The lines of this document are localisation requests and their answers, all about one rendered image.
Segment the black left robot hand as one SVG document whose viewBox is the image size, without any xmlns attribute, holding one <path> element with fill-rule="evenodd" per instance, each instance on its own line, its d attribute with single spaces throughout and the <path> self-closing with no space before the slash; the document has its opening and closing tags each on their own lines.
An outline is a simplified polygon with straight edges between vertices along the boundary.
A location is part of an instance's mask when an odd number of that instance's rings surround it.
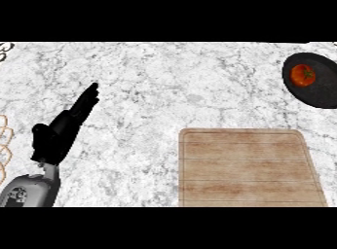
<svg viewBox="0 0 337 249">
<path fill-rule="evenodd" d="M 71 150 L 81 125 L 98 103 L 98 83 L 84 90 L 70 110 L 64 110 L 50 124 L 36 124 L 31 160 L 58 165 Z"/>
</svg>

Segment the wooden cutting board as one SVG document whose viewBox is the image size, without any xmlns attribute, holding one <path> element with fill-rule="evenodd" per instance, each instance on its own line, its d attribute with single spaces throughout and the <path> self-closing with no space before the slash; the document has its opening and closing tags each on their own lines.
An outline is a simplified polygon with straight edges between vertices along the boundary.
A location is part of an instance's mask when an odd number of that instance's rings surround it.
<svg viewBox="0 0 337 249">
<path fill-rule="evenodd" d="M 323 207 L 301 133 L 270 128 L 185 128 L 179 133 L 182 207 Z"/>
</svg>

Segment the black round pan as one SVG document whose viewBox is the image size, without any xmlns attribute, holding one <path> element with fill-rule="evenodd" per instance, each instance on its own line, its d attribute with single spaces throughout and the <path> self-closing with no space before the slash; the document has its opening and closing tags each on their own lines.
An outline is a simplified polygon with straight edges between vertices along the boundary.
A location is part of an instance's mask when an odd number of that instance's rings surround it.
<svg viewBox="0 0 337 249">
<path fill-rule="evenodd" d="M 289 80 L 289 70 L 297 64 L 309 65 L 315 71 L 315 82 L 304 88 Z M 282 79 L 289 93 L 306 105 L 337 109 L 337 63 L 329 58 L 316 53 L 294 53 L 284 62 Z"/>
</svg>

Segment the red tomato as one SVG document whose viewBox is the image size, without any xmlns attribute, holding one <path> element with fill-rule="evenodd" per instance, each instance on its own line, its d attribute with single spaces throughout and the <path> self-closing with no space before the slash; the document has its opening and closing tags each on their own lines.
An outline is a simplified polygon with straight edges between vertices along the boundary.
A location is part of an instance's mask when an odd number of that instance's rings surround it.
<svg viewBox="0 0 337 249">
<path fill-rule="evenodd" d="M 297 64 L 289 70 L 289 80 L 294 86 L 304 88 L 315 82 L 315 71 L 306 64 Z"/>
</svg>

